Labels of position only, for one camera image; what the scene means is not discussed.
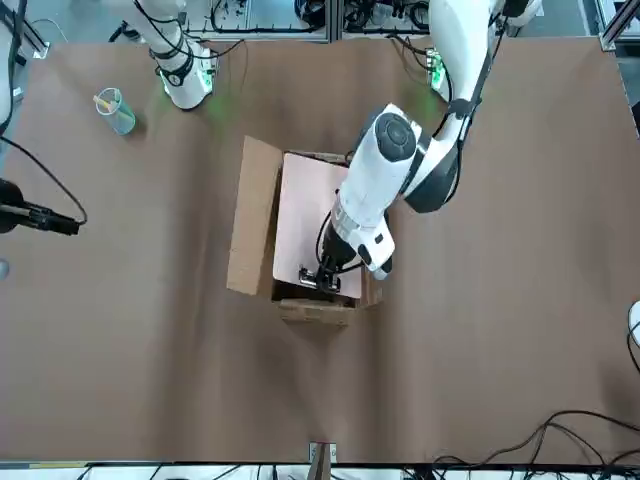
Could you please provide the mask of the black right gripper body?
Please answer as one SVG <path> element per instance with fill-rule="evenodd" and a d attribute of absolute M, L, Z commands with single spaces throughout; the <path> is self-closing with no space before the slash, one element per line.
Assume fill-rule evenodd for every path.
<path fill-rule="evenodd" d="M 1 233 L 8 233 L 28 218 L 26 202 L 20 188 L 11 181 L 1 180 Z"/>

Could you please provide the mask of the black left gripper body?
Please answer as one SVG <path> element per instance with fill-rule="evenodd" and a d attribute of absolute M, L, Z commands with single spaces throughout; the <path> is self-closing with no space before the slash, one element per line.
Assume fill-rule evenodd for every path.
<path fill-rule="evenodd" d="M 332 225 L 328 225 L 322 234 L 320 269 L 331 274 L 355 270 L 362 266 L 361 261 L 351 264 L 355 257 L 355 250 L 336 233 Z"/>

